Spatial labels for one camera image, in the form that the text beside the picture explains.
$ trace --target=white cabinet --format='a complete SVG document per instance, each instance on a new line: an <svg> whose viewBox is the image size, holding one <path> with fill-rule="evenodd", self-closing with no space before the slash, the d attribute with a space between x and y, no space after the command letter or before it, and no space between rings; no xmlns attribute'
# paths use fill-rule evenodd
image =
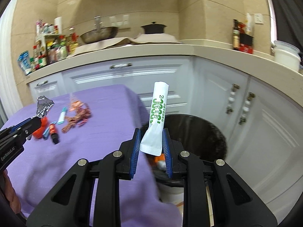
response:
<svg viewBox="0 0 303 227"><path fill-rule="evenodd" d="M193 62L193 96L190 114L216 125L228 141L237 123L245 96L248 75L236 69L203 58ZM233 112L226 113L228 98L233 84L237 84Z"/></svg>
<svg viewBox="0 0 303 227"><path fill-rule="evenodd" d="M61 72L31 82L29 87L34 100L43 95L51 99L66 94Z"/></svg>
<svg viewBox="0 0 303 227"><path fill-rule="evenodd" d="M280 222L302 193L303 112L256 80L248 92L255 98L246 123L235 127L226 161Z"/></svg>
<svg viewBox="0 0 303 227"><path fill-rule="evenodd" d="M167 114L188 112L191 59L188 56L138 57L95 63L63 72L67 92L124 84L150 108L154 83L169 85ZM111 66L122 68L111 69Z"/></svg>

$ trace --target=light switch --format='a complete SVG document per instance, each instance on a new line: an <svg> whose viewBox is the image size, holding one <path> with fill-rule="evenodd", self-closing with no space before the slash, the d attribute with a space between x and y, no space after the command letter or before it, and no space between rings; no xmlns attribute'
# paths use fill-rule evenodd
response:
<svg viewBox="0 0 303 227"><path fill-rule="evenodd" d="M123 15L122 17L119 17L119 19L117 19L116 16L110 16L109 20L112 26L116 26L119 29L131 28L129 23L129 14Z"/></svg>
<svg viewBox="0 0 303 227"><path fill-rule="evenodd" d="M255 23L263 25L263 14L255 13Z"/></svg>

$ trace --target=table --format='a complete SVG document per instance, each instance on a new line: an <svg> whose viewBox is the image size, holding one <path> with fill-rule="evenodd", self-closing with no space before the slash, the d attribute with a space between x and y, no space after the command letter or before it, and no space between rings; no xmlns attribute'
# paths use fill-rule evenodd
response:
<svg viewBox="0 0 303 227"><path fill-rule="evenodd" d="M32 138L24 145L25 151L8 167L9 177L20 198L22 212L28 216L56 182L80 159L102 159L130 140L136 127L148 122L148 112L139 97L124 85L98 87L75 92L86 102L92 117L83 126L66 134L66 124L57 125L59 140L54 145L49 138ZM68 107L70 96L53 99L55 105L47 115L50 122L57 121L63 107ZM26 106L5 123L5 127L36 114L36 104ZM131 181L120 180L120 212L122 227L181 226L181 215L172 204L159 201L157 186L145 155L140 152L137 171Z"/></svg>

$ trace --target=faucet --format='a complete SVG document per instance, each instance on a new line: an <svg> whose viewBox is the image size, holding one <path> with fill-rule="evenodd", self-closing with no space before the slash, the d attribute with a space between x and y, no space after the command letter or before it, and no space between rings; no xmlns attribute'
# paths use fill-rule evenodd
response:
<svg viewBox="0 0 303 227"><path fill-rule="evenodd" d="M102 24L100 16L97 16L94 18L95 19L95 30L96 32L100 32L100 24Z"/></svg>

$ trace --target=cabinet handle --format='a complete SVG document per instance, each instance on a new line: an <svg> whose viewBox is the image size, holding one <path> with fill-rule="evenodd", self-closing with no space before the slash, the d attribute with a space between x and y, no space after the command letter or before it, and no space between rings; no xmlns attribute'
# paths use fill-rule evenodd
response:
<svg viewBox="0 0 303 227"><path fill-rule="evenodd" d="M234 105L234 101L235 101L235 97L236 97L236 91L239 88L240 88L240 86L235 84L235 83L232 85L232 88L231 88L231 91L230 91L230 94L229 94L229 97L228 97L227 107L226 107L226 113L227 114L230 114L234 111L232 107Z"/></svg>
<svg viewBox="0 0 303 227"><path fill-rule="evenodd" d="M123 68L123 67L128 67L128 66L132 66L132 64L131 63L128 63L128 64L118 64L118 65L110 66L109 68L110 69L115 69L115 68Z"/></svg>
<svg viewBox="0 0 303 227"><path fill-rule="evenodd" d="M240 121L239 121L239 125L243 125L247 119L247 114L249 113L250 109L251 109L251 101L252 99L254 99L256 97L256 95L252 92L249 92L248 93L248 96L244 102L244 105L242 107L242 114L241 114L241 117L240 117Z"/></svg>
<svg viewBox="0 0 303 227"><path fill-rule="evenodd" d="M37 86L41 86L41 85L44 85L44 84L46 84L46 83L48 83L48 80L46 80L46 81L44 81L44 82L41 82L41 83L38 83Z"/></svg>

